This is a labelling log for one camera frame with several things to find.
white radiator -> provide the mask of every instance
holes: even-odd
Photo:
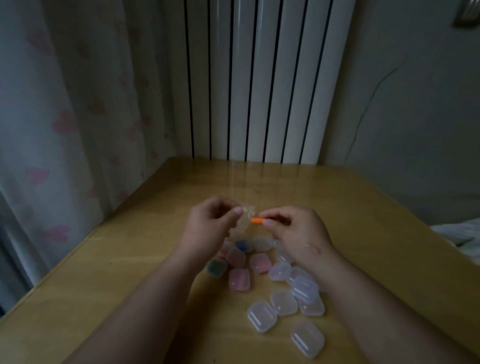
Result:
[[[355,0],[164,0],[179,155],[316,164]]]

sheer curtain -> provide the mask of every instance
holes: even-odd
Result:
[[[156,0],[0,0],[0,306],[35,285],[168,157]]]

finger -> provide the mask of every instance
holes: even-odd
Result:
[[[243,207],[237,206],[223,215],[221,218],[217,219],[217,221],[222,225],[226,231],[233,228],[237,221],[240,219],[240,216],[243,214]]]
[[[287,226],[279,223],[278,221],[270,220],[269,218],[265,219],[262,225],[272,234],[272,236],[275,236],[280,240],[283,240],[283,234],[285,230],[288,229]]]
[[[270,210],[262,211],[258,216],[261,218],[286,218],[292,221],[298,213],[298,207],[295,206],[282,206],[272,208]]]
[[[207,211],[212,217],[219,215],[219,213],[223,212],[223,215],[226,211],[230,211],[234,207],[237,207],[239,204],[229,198],[222,197],[222,196],[215,196],[206,199],[205,201],[200,203],[200,208]]]

table surface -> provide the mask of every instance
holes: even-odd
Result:
[[[224,195],[256,206],[313,207],[336,247],[417,312],[480,354],[479,268],[405,208],[345,168],[169,159],[0,321],[3,363],[59,363],[172,250],[192,205]],[[252,226],[250,236],[266,235]],[[253,276],[232,293],[202,272],[166,363],[311,363],[290,340],[301,314],[267,333],[248,307],[275,287]],[[313,318],[325,336],[315,361],[366,363],[328,295]]]

orange earplug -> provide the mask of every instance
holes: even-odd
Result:
[[[265,220],[264,218],[253,218],[253,219],[252,219],[252,224],[261,225],[264,220]]]

